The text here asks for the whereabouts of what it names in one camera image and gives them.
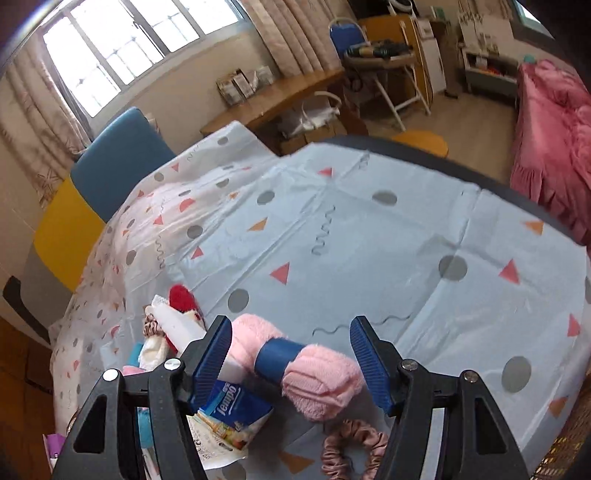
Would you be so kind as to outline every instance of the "blue folding chair backrest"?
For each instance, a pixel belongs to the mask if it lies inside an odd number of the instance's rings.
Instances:
[[[340,59],[345,56],[347,48],[365,42],[363,32],[354,23],[332,24],[330,26],[330,39],[333,41]]]

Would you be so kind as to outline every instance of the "blue band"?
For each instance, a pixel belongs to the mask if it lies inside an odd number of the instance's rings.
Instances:
[[[256,356],[255,372],[269,382],[281,385],[287,365],[296,359],[304,347],[287,338],[272,338]]]

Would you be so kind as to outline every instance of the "wicker basket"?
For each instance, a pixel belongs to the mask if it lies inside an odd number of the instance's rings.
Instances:
[[[573,463],[590,432],[591,376],[587,375],[573,411],[531,479],[555,480],[561,478]]]

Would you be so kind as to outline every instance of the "white tube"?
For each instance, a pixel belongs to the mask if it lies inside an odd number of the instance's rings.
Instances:
[[[179,356],[192,341],[202,339],[207,333],[197,322],[172,308],[159,295],[154,297],[152,305],[147,306],[145,312],[146,315],[152,314],[154,316],[160,328],[178,350]],[[246,370],[230,355],[227,355],[218,379],[239,384],[245,377]]]

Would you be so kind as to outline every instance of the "window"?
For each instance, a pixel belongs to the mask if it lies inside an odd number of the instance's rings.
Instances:
[[[235,0],[67,0],[43,23],[57,71],[94,117],[172,52],[243,19]]]
[[[549,37],[552,36],[550,35],[550,32],[546,30],[546,28],[540,23],[540,21],[536,17],[533,16],[533,14],[530,11],[523,7],[517,1],[515,1],[515,8],[517,9],[519,20],[524,26],[532,28],[533,30],[536,30],[545,35],[548,35]]]

